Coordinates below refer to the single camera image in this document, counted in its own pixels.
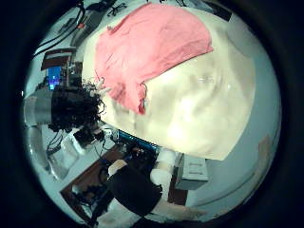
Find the beige table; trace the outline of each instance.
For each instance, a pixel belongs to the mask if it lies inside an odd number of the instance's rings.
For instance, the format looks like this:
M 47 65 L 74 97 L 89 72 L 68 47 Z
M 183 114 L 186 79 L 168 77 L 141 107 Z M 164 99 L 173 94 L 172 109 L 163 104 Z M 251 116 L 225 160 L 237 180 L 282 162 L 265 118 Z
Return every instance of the beige table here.
M 146 141 L 181 153 L 224 160 L 242 134 L 255 97 L 253 61 L 226 35 L 228 23 L 198 9 L 211 32 L 214 51 L 175 66 L 146 82 L 144 115 L 104 97 L 103 121 Z M 122 18 L 109 24 L 114 27 Z M 106 27 L 98 28 L 85 46 L 83 78 L 94 78 L 95 45 Z

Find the wooden desk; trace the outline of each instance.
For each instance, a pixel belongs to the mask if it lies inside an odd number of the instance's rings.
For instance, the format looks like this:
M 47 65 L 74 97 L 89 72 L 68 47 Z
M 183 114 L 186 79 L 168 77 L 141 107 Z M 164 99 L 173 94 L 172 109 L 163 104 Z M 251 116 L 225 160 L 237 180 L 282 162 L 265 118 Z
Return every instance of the wooden desk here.
M 117 146 L 113 146 L 105 154 L 102 155 L 103 159 L 107 159 L 110 162 L 114 162 L 115 160 L 121 159 L 122 157 L 123 154 L 118 150 Z M 101 164 L 100 161 L 97 160 L 60 192 L 66 203 L 84 221 L 89 221 L 89 217 L 86 215 L 81 205 L 75 201 L 75 198 L 72 195 L 72 186 L 77 185 L 81 191 L 85 191 L 89 185 L 100 184 L 98 179 L 100 170 Z M 173 177 L 170 184 L 168 201 L 179 205 L 184 205 L 187 199 L 187 191 L 175 189 L 175 181 L 176 177 Z

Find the desk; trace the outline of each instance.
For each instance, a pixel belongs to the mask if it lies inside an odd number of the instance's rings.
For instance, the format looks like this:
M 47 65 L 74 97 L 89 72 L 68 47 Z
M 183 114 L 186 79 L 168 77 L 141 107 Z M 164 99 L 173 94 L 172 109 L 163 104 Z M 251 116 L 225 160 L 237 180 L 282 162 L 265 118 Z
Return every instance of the desk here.
M 255 67 L 252 59 L 230 41 L 227 21 L 206 11 L 184 9 L 197 15 L 209 29 L 214 50 L 145 82 L 144 115 L 105 95 L 102 120 L 171 150 L 222 161 L 249 120 L 256 92 Z M 114 28 L 121 19 L 108 25 Z M 82 74 L 85 80 L 94 80 L 95 46 L 105 30 L 103 25 L 87 39 Z
M 121 159 L 122 157 L 123 154 L 118 150 L 118 146 L 116 145 L 114 145 L 111 149 L 102 155 L 103 159 L 107 159 L 110 162 L 114 162 L 115 160 Z M 75 202 L 74 196 L 72 195 L 72 186 L 75 184 L 80 188 L 81 191 L 85 191 L 89 185 L 99 184 L 100 182 L 98 180 L 98 174 L 100 169 L 100 161 L 97 160 L 60 192 L 66 203 L 85 222 L 89 221 L 89 217 L 86 215 L 83 208 Z M 173 177 L 170 184 L 168 201 L 179 205 L 185 205 L 187 199 L 187 191 L 175 189 L 175 181 L 176 177 Z

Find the cloth fold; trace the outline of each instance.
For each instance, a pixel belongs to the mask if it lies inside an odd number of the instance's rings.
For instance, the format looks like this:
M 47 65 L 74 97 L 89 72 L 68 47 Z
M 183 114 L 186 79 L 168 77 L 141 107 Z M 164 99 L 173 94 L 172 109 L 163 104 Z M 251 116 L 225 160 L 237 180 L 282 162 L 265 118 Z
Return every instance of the cloth fold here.
M 95 54 L 96 80 L 104 78 L 104 86 L 112 88 L 112 99 L 144 114 L 143 83 L 212 51 L 211 42 L 206 26 L 189 11 L 148 3 L 100 35 Z

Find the white box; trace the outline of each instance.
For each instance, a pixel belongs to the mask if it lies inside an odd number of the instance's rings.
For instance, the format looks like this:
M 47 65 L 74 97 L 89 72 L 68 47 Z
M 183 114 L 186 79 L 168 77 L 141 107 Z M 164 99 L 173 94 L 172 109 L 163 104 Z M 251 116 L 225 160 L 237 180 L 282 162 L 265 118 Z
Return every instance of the white box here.
M 196 190 L 206 182 L 208 182 L 206 159 L 183 155 L 175 187 L 182 190 Z

